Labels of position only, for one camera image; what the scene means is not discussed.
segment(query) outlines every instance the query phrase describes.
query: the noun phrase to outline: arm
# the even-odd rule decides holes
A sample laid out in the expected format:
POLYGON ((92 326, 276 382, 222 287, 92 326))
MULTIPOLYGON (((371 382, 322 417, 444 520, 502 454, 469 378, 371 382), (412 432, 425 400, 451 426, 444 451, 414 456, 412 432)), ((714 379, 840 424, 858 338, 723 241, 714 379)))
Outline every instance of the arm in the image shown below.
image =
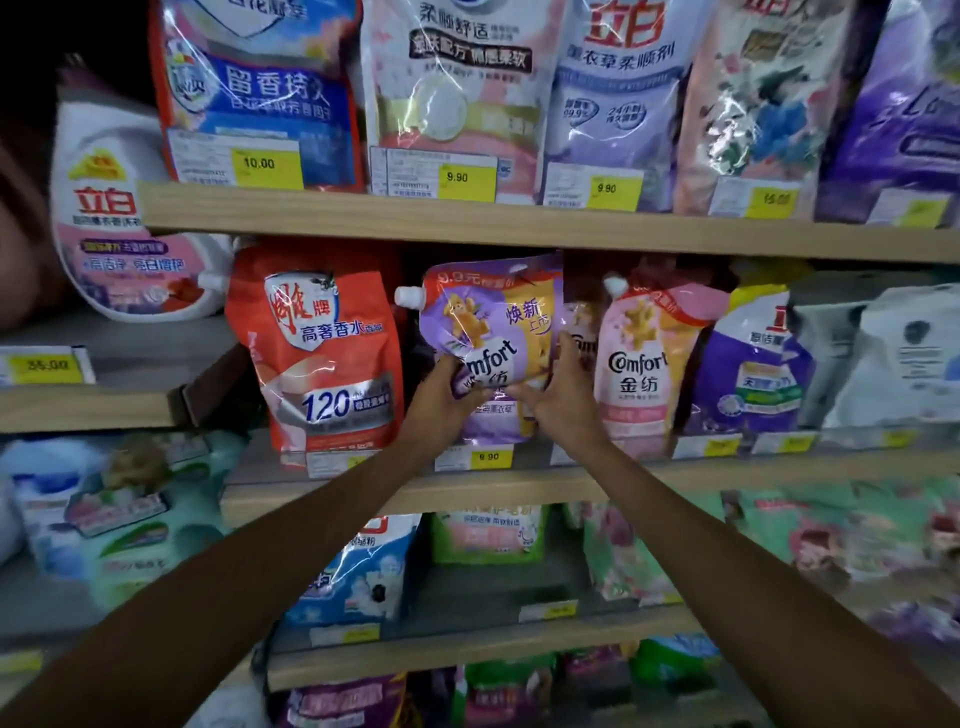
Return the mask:
POLYGON ((614 447, 575 344, 561 346, 545 391, 508 392, 616 503, 777 725, 960 725, 960 708, 882 636, 614 447))
POLYGON ((180 728, 337 551, 450 445, 489 398, 456 401, 452 356, 420 386, 396 441, 230 534, 143 589, 0 712, 4 728, 180 728))

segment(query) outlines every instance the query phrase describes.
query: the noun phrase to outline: teddy bear illustration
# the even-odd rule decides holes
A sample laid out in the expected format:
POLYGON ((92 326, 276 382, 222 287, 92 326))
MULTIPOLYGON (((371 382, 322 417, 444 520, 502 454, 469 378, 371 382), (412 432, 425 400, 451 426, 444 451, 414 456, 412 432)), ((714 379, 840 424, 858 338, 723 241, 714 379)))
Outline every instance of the teddy bear illustration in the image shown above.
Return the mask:
POLYGON ((444 306, 444 316, 450 318, 452 327, 450 332, 454 338, 459 339, 466 335, 470 340, 470 345, 475 349, 483 346, 483 337, 490 333, 490 324, 476 316, 477 304, 472 298, 465 301, 457 294, 451 293, 446 306, 444 306))

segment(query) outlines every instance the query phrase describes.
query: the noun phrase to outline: liby logo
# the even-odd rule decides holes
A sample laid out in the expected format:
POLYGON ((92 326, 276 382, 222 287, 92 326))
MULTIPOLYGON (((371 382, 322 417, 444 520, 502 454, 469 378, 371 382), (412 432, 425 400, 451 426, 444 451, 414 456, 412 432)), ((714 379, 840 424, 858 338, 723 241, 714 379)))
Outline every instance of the liby logo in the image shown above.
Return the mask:
POLYGON ((74 189, 80 212, 84 215, 135 215, 136 199, 132 192, 115 187, 98 189, 87 186, 74 189))
POLYGON ((650 45, 660 40, 665 16, 666 3, 590 3, 590 32, 584 41, 612 48, 650 45))

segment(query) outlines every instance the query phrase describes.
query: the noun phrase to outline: blue detergent pouch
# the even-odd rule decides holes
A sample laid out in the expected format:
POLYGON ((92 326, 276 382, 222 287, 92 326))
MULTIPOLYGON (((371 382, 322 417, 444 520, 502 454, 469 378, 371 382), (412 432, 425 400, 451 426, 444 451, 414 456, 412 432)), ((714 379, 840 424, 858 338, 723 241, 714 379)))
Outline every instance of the blue detergent pouch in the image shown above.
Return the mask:
POLYGON ((420 514, 368 522, 285 616, 300 627, 396 619, 420 514))
POLYGON ((360 0, 155 0, 150 56, 180 182, 363 191, 341 42, 360 0))

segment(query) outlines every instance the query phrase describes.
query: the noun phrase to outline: purple detergent pouch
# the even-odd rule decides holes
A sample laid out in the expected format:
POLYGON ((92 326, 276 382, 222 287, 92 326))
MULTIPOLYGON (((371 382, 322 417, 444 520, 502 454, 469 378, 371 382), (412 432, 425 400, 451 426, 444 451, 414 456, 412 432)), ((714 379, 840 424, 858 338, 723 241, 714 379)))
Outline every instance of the purple detergent pouch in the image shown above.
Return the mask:
POLYGON ((960 3, 893 0, 817 215, 934 228, 958 191, 960 3))
POLYGON ((784 282, 807 273, 806 266, 761 260, 734 268, 741 283, 704 347, 686 434, 788 432, 813 376, 813 357, 787 325, 784 282))
POLYGON ((678 91, 709 0, 573 0, 544 146, 543 204, 595 206, 595 177, 634 180, 633 209, 671 207, 678 91))
POLYGON ((564 325, 564 272, 557 254, 444 263, 423 286, 400 286, 397 305, 420 311, 420 335, 437 352, 464 362, 454 394, 473 386, 497 390, 470 415, 463 438, 474 445, 508 445, 533 436, 533 413, 502 391, 525 381, 542 388, 564 325))

